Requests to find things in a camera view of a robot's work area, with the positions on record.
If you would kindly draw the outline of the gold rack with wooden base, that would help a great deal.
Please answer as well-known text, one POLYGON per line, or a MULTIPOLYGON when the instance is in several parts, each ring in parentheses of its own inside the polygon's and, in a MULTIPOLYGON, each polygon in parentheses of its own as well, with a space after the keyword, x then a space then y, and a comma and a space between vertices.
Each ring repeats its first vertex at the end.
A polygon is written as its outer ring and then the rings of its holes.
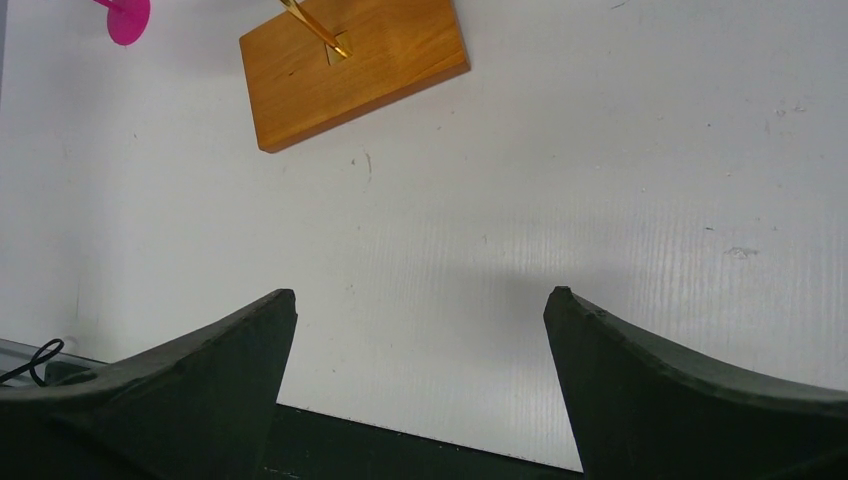
POLYGON ((239 39, 263 152, 279 152, 471 69, 451 1, 286 6, 239 39))

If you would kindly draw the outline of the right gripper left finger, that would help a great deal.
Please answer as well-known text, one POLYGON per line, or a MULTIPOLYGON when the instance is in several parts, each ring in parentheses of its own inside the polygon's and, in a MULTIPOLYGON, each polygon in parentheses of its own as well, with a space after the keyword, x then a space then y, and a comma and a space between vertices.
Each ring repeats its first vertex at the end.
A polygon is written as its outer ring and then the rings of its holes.
POLYGON ((54 385, 1 392, 5 479, 252 479, 297 325, 278 289, 54 385))

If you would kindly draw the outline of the pink wine glass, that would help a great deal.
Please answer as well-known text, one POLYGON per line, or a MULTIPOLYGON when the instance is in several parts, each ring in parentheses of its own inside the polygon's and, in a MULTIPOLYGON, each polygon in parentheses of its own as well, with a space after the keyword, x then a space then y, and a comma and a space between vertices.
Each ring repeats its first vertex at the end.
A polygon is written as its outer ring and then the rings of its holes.
POLYGON ((107 32, 117 45, 132 45, 144 34, 152 10, 150 0, 94 0, 94 2, 107 9, 107 32))

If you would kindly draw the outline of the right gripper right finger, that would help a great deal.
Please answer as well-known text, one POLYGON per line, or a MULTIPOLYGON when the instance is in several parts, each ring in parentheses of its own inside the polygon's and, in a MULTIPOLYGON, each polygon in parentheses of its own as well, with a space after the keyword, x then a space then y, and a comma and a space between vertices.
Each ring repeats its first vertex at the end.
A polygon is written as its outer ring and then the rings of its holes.
POLYGON ((847 395, 756 373, 565 286, 543 314, 589 479, 843 479, 847 395))

